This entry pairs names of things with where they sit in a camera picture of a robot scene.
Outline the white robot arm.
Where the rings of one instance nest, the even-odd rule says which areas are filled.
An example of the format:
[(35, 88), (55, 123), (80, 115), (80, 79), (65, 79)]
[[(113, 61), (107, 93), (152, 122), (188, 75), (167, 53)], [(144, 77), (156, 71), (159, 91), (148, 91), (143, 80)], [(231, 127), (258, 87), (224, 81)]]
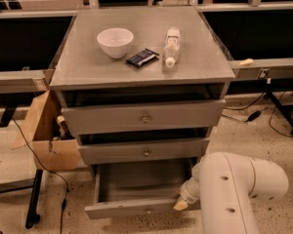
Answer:
[(174, 209), (198, 202), (203, 234), (260, 234), (250, 200), (280, 199), (288, 188), (286, 172), (274, 162), (213, 152), (192, 168)]

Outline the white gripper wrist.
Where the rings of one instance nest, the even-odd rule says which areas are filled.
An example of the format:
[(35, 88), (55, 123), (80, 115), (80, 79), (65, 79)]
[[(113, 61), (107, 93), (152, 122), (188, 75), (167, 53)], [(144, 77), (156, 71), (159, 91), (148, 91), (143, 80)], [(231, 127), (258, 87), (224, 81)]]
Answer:
[(194, 204), (200, 198), (199, 182), (193, 177), (183, 183), (179, 189), (179, 198), (174, 209), (176, 211), (183, 211), (188, 207), (188, 204)]

